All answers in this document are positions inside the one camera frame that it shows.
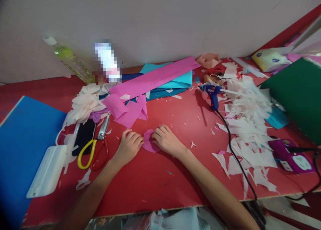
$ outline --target tissue box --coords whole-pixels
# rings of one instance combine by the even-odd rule
[[[287,57],[282,56],[274,48],[259,50],[252,56],[252,59],[264,72],[274,72],[291,64]]]

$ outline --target floor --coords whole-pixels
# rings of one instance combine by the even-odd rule
[[[321,229],[321,221],[316,220],[314,218],[311,218],[309,216],[306,216],[304,214],[298,213],[294,211],[290,205],[291,201],[288,200],[285,197],[277,197],[277,198],[269,198],[269,199],[263,199],[258,200],[258,203],[261,207],[265,207],[269,210],[272,210],[276,213],[282,214],[284,216],[287,216],[292,219],[296,219],[297,221],[300,221],[302,223],[305,223],[307,225],[310,225],[314,228]],[[308,206],[307,202],[303,199],[297,203],[303,204],[305,206]],[[103,219],[102,221],[110,221],[108,224],[108,227],[97,227],[97,230],[121,230],[121,220],[123,217],[115,217],[113,219]],[[279,219],[276,219],[271,216],[266,216],[266,230],[276,230],[276,229],[282,229],[282,230],[297,230],[298,228],[295,228]],[[41,226],[41,227],[35,227],[35,228],[28,228],[28,230],[52,230],[54,228],[53,225],[51,226]]]

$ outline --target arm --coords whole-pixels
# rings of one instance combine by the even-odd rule
[[[259,229],[253,217],[235,196],[186,148],[168,126],[156,128],[152,136],[164,152],[179,159],[195,178],[203,193],[230,229]]]
[[[71,211],[56,226],[55,229],[85,229],[94,215],[107,187],[120,169],[130,162],[143,145],[144,138],[126,130],[123,132],[119,148],[113,158],[107,163],[98,177],[79,197]]]

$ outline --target phone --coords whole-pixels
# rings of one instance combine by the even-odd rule
[[[77,133],[75,146],[78,146],[77,149],[73,150],[72,155],[78,156],[82,148],[94,138],[96,123],[93,120],[87,120],[86,123],[79,126]],[[88,147],[83,155],[89,155],[91,153],[91,147]]]

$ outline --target scissors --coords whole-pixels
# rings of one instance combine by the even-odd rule
[[[107,132],[109,126],[109,115],[107,116],[107,118],[105,119],[105,121],[103,122],[99,133],[98,133],[98,137],[96,139],[92,139],[91,141],[89,141],[80,151],[78,159],[77,159],[77,163],[78,163],[78,167],[82,170],[87,169],[90,166],[90,169],[92,171],[98,170],[100,169],[105,162],[107,161],[107,156],[108,156],[108,149],[107,149],[107,143],[106,143],[106,139],[105,139],[105,134]],[[91,153],[90,153],[90,157],[89,157],[89,161],[88,164],[86,166],[83,166],[81,163],[81,157],[84,153],[84,151],[87,149],[88,146],[92,145],[91,148]],[[105,146],[106,148],[106,155],[105,155],[105,159],[101,160],[99,165],[97,164],[96,158],[99,155],[101,149]]]

